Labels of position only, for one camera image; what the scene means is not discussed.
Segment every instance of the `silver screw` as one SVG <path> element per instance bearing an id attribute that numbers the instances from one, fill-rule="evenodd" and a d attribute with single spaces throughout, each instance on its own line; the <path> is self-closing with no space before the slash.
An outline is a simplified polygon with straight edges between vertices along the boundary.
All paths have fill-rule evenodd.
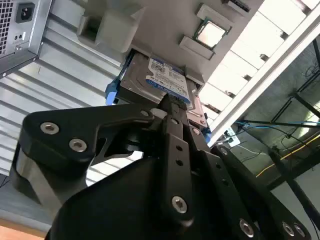
<path id="1" fill-rule="evenodd" d="M 140 113 L 143 115 L 143 116 L 146 116 L 146 117 L 149 117 L 149 113 L 145 110 L 141 110 Z"/>
<path id="2" fill-rule="evenodd" d="M 239 226 L 240 226 L 242 232 L 244 232 L 244 234 L 247 235 L 249 238 L 254 237 L 255 232 L 254 232 L 253 228 L 250 226 L 250 224 L 247 223 L 246 220 L 241 218 L 239 221 Z"/>
<path id="3" fill-rule="evenodd" d="M 87 149 L 87 144 L 85 141 L 81 140 L 81 139 L 72 139 L 69 142 L 69 147 L 73 150 L 76 151 L 78 153 L 82 153 Z"/>
<path id="4" fill-rule="evenodd" d="M 59 127 L 53 122 L 44 122 L 40 125 L 40 129 L 45 134 L 54 135 L 59 132 Z"/>
<path id="5" fill-rule="evenodd" d="M 174 118 L 171 118 L 171 122 L 174 124 L 179 124 L 179 122 L 177 120 L 175 120 Z"/>
<path id="6" fill-rule="evenodd" d="M 220 151 L 221 151 L 224 155 L 228 155 L 228 151 L 225 150 L 223 147 L 220 148 Z"/>
<path id="7" fill-rule="evenodd" d="M 185 214 L 187 212 L 188 206 L 185 200 L 180 196 L 174 196 L 171 200 L 174 209 L 180 213 Z"/>
<path id="8" fill-rule="evenodd" d="M 294 224 L 294 228 L 296 229 L 296 231 L 304 238 L 306 236 L 305 232 L 301 229 L 301 227 L 299 227 L 298 224 Z"/>
<path id="9" fill-rule="evenodd" d="M 286 223 L 282 222 L 282 227 L 286 231 L 287 234 L 289 234 L 291 237 L 295 235 L 295 232 L 292 230 L 292 228 Z"/>
<path id="10" fill-rule="evenodd" d="M 200 130 L 198 128 L 192 128 L 192 131 L 197 134 L 197 135 L 200 135 Z"/>

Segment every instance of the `ventilation grille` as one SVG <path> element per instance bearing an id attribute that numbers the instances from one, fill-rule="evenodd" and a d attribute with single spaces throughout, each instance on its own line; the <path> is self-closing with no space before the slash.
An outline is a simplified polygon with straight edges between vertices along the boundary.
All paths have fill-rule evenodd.
<path id="1" fill-rule="evenodd" d="M 11 0 L 0 0 L 0 55 L 6 54 L 7 38 L 14 4 Z"/>

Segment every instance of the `white label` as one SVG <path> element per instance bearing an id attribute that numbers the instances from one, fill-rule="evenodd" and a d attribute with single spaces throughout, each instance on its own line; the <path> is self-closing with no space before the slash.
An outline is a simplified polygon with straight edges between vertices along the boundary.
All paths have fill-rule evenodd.
<path id="1" fill-rule="evenodd" d="M 178 69 L 153 58 L 150 58 L 148 68 L 153 73 L 153 76 L 146 76 L 148 84 L 190 103 L 186 78 Z"/>

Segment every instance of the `power socket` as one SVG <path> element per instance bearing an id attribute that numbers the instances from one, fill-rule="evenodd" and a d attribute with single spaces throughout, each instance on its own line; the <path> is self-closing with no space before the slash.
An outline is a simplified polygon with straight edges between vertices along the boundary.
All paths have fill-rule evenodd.
<path id="1" fill-rule="evenodd" d="M 34 10 L 34 3 L 20 3 L 17 7 L 15 22 L 21 24 L 32 21 Z"/>

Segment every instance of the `yellow cable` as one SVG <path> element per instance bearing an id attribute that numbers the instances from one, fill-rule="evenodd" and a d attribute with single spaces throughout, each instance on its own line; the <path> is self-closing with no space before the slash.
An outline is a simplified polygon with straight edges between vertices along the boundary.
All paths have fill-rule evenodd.
<path id="1" fill-rule="evenodd" d="M 319 134 L 318 136 L 312 138 L 310 141 L 308 141 L 306 144 L 302 145 L 302 146 L 299 147 L 298 149 L 296 149 L 296 150 L 290 152 L 289 154 L 283 156 L 280 160 L 285 159 L 285 158 L 289 157 L 290 155 L 292 155 L 292 154 L 300 151 L 301 149 L 305 148 L 306 145 L 310 144 L 311 142 L 313 142 L 314 140 L 316 140 L 316 139 L 319 138 L 319 137 L 320 137 L 320 134 Z M 261 172 L 259 172 L 259 173 L 257 174 L 257 176 L 255 176 L 255 177 L 256 177 L 256 178 L 259 177 L 261 174 L 263 174 L 263 173 L 264 173 L 266 170 L 268 170 L 269 168 L 272 168 L 274 165 L 275 165 L 275 164 L 272 164 L 272 165 L 270 165 L 270 166 L 267 166 L 265 169 L 263 169 Z"/>

